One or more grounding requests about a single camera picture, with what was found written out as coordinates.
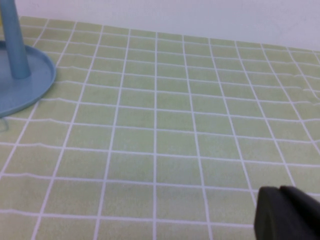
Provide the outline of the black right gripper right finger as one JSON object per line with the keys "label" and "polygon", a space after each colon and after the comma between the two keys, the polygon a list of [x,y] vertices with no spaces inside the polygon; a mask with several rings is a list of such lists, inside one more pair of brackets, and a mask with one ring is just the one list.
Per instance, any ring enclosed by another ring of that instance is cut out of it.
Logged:
{"label": "black right gripper right finger", "polygon": [[280,191],[308,225],[320,224],[320,203],[294,186],[281,186]]}

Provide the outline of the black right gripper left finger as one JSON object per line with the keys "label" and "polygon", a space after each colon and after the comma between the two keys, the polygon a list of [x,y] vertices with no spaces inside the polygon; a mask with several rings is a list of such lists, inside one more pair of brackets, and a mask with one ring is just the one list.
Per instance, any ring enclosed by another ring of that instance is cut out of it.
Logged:
{"label": "black right gripper left finger", "polygon": [[280,187],[259,189],[254,218],[257,240],[318,240],[320,225],[308,225]]}

